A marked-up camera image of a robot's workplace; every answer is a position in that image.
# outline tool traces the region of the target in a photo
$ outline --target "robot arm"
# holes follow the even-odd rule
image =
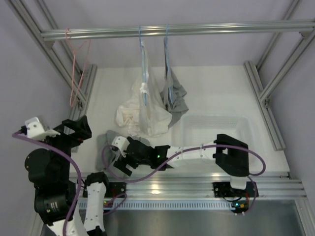
[[[148,147],[131,137],[116,137],[112,143],[114,149],[121,155],[115,160],[114,166],[131,176],[132,171],[127,165],[136,169],[139,165],[149,165],[152,169],[158,168],[164,161],[180,153],[169,160],[160,170],[192,164],[217,164],[231,176],[230,185],[233,189],[244,190],[247,186],[249,175],[248,153],[233,148],[202,148],[208,145],[230,145],[248,149],[248,145],[225,134],[218,134],[217,139],[200,147],[173,147],[158,146]]]
[[[74,132],[67,135],[64,128]],[[45,142],[71,156],[71,149],[92,136],[87,117],[65,120],[49,129],[43,117],[25,122],[21,129],[28,138]],[[35,211],[57,236],[63,235],[63,225],[75,195],[75,183],[69,181],[69,162],[53,151],[43,148],[32,151],[25,160],[29,180],[35,187]],[[84,224],[78,207],[66,225],[67,236],[107,236],[103,224],[103,205],[109,187],[104,172],[90,174],[86,179],[88,206]]]
[[[63,132],[67,127],[74,132],[67,135]],[[41,117],[26,121],[21,132],[28,138],[45,142],[71,156],[71,149],[92,136],[86,116],[77,121],[65,120],[54,129],[49,129]],[[214,144],[231,145],[247,148],[245,143],[232,137],[219,134]],[[171,147],[168,145],[149,147],[131,137],[116,137],[112,143],[113,150],[120,156],[114,166],[131,176],[139,165],[149,165],[152,169],[165,171],[183,165],[216,163],[231,176],[231,186],[224,182],[218,183],[227,190],[227,197],[244,194],[247,188],[246,177],[249,175],[248,153],[233,148],[202,148]],[[179,153],[178,156],[163,164],[166,160]],[[47,150],[36,149],[25,160],[25,168],[29,172],[29,180],[35,187],[35,211],[57,236],[63,235],[63,225],[75,195],[75,183],[69,181],[69,162],[59,154]],[[103,224],[103,198],[109,189],[109,182],[104,172],[90,174],[86,180],[88,206],[84,224],[79,215],[78,207],[71,213],[66,226],[67,236],[107,236]]]

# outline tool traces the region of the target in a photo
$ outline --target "gray fabric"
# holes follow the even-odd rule
[[[113,130],[108,130],[105,134],[101,134],[96,138],[96,142],[97,142],[97,158],[96,158],[96,166],[95,168],[98,171],[102,171],[105,169],[103,161],[102,161],[102,150],[105,147],[105,145],[110,145],[112,144],[114,138],[116,136],[122,136],[120,133],[117,133]],[[150,142],[147,139],[144,138],[140,138],[137,136],[132,136],[132,138],[134,140],[139,140],[140,142],[142,142],[143,144],[150,146]],[[107,158],[107,163],[111,163],[116,157],[120,156],[120,152],[114,152],[111,149],[107,149],[105,151],[105,157]]]
[[[167,57],[167,46],[166,38],[164,38],[164,52],[165,52],[165,86],[161,92],[161,97],[166,110],[172,114],[172,120],[168,127],[172,127],[176,122],[178,122],[182,115],[188,111],[188,107],[184,100],[184,96],[187,94],[184,87],[179,83],[176,75],[174,74],[171,67],[167,67],[166,57]],[[169,98],[169,87],[171,87],[172,103]]]

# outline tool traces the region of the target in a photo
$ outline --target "plastic bin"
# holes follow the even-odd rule
[[[257,150],[250,119],[243,115],[186,114],[181,118],[181,134],[182,146],[199,146],[214,141],[217,134],[227,134]],[[249,157],[250,164],[256,161],[253,155]]]

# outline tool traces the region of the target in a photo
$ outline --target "vent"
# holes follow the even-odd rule
[[[113,207],[121,201],[116,200]],[[80,210],[87,208],[88,201],[78,201]],[[126,200],[118,208],[119,210],[231,210],[234,209],[231,203],[224,201],[154,201],[154,200]]]

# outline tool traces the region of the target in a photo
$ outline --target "gray wall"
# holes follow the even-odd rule
[[[294,18],[314,18],[315,1],[303,0]],[[284,34],[262,68],[264,84],[273,78],[300,36]],[[293,176],[305,186],[315,212],[315,42],[279,84],[272,96],[272,108],[285,144]]]
[[[27,236],[34,188],[24,160],[36,147],[11,134],[24,121],[45,115],[53,127],[68,117],[70,91],[48,64],[4,1],[0,1],[0,229]]]
[[[291,0],[47,0],[59,27],[82,29],[278,20]],[[184,35],[169,38],[172,66],[257,62],[270,34]],[[143,39],[152,66],[164,66],[163,37]],[[138,67],[139,39],[93,40],[90,59],[100,68]],[[82,61],[85,55],[78,56]]]

